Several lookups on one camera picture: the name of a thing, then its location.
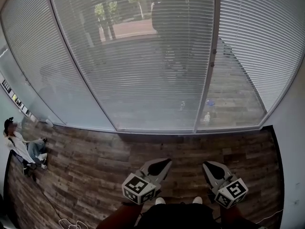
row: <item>cable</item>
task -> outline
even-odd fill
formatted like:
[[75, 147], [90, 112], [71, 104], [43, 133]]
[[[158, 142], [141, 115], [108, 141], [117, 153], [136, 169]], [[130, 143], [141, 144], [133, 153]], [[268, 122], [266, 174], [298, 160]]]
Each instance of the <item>cable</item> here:
[[59, 213], [57, 212], [57, 210], [54, 208], [54, 206], [52, 205], [51, 201], [48, 199], [48, 197], [43, 193], [41, 187], [38, 185], [38, 183], [36, 182], [36, 177], [35, 174], [32, 174], [32, 179], [34, 181], [34, 183], [36, 184], [36, 187], [39, 188], [40, 192], [42, 195], [44, 195], [44, 197], [47, 199], [47, 201], [49, 202], [49, 204], [51, 205], [51, 207], [53, 208], [53, 210], [55, 211], [56, 215], [59, 217], [59, 219], [61, 220], [61, 217], [59, 215]]
[[41, 194], [44, 195], [44, 197], [47, 199], [47, 201], [49, 202], [49, 204], [51, 205], [51, 207], [52, 207], [53, 210], [55, 211], [56, 215], [57, 215], [58, 218], [59, 218], [58, 223], [59, 223], [59, 225], [60, 225], [62, 228], [64, 228], [64, 227], [62, 226], [62, 224], [60, 223], [60, 221], [63, 222], [64, 220], [66, 220], [66, 221], [69, 223], [69, 225], [67, 225], [65, 222], [64, 222], [64, 225], [65, 225], [65, 226], [68, 226], [68, 229], [72, 228], [72, 226], [76, 227], [76, 229], [81, 229], [81, 226], [79, 225], [80, 223], [81, 223], [82, 225], [84, 225], [84, 226], [88, 229], [88, 226], [87, 226], [85, 223], [83, 223], [82, 221], [80, 221], [80, 220], [76, 221], [76, 224], [72, 224], [72, 223], [70, 223], [66, 218], [62, 219], [62, 218], [60, 217], [59, 213], [57, 212], [57, 210], [55, 209], [55, 207], [52, 205], [51, 201], [50, 201], [50, 200], [48, 199], [48, 197], [43, 193], [41, 187], [40, 187], [40, 186], [38, 185], [38, 183], [36, 182], [35, 174], [32, 174], [32, 179], [33, 179], [33, 181], [35, 182], [36, 187], [39, 188]]
[[276, 213], [279, 213], [279, 212], [281, 212], [281, 211], [283, 211], [283, 210], [284, 210], [284, 209], [282, 209], [282, 210], [280, 210], [280, 211], [278, 211], [278, 212], [275, 212], [272, 216], [274, 216]]

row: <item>white shoe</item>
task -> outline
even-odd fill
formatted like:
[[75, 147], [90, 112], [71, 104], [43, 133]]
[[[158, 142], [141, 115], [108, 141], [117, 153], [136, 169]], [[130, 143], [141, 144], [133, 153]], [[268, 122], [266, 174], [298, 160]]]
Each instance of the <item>white shoe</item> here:
[[37, 158], [38, 158], [40, 161], [42, 161], [42, 160], [46, 159], [47, 156], [48, 156], [48, 154], [39, 154]]
[[195, 197], [193, 200], [193, 204], [202, 204], [202, 198], [201, 197]]
[[166, 202], [163, 198], [157, 198], [155, 205], [157, 205], [157, 204], [166, 204]]

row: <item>white wall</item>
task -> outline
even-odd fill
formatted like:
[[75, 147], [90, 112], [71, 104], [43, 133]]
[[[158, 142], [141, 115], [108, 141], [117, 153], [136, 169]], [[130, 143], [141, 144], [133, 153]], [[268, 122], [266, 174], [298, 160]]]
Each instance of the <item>white wall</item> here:
[[9, 98], [4, 89], [0, 87], [0, 194], [3, 196], [4, 176], [6, 164], [9, 157], [9, 150], [4, 145], [4, 121], [10, 117], [14, 117], [14, 121], [21, 122], [24, 114], [19, 111], [19, 108]]
[[285, 200], [281, 229], [305, 228], [305, 60], [264, 125], [273, 125], [283, 162]]

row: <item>person sitting on floor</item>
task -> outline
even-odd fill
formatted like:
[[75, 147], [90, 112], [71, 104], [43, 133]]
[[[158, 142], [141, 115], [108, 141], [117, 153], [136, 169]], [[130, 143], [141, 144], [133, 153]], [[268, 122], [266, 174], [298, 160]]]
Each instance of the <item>person sitting on floor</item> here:
[[13, 117], [4, 122], [5, 144], [9, 150], [21, 156], [28, 163], [38, 165], [44, 164], [47, 158], [45, 143], [46, 138], [27, 142], [22, 135], [16, 131], [17, 123], [13, 122]]

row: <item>window blinds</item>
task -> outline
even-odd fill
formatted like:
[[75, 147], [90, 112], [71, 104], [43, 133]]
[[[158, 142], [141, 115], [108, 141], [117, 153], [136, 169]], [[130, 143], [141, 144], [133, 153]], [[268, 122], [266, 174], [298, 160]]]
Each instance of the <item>window blinds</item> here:
[[79, 72], [73, 66], [49, 0], [8, 0], [3, 29], [25, 76], [67, 125], [113, 130]]
[[219, 38], [215, 66], [199, 128], [257, 125], [266, 110], [232, 48]]
[[0, 26], [0, 73], [8, 82], [14, 93], [30, 112], [39, 120], [49, 119], [54, 124], [63, 125], [63, 122], [49, 109], [37, 95], [29, 82], [26, 81], [21, 69], [14, 59]]
[[192, 129], [214, 0], [52, 0], [64, 37], [118, 130]]
[[244, 68], [267, 111], [302, 60], [304, 8], [305, 0], [221, 0], [219, 38]]

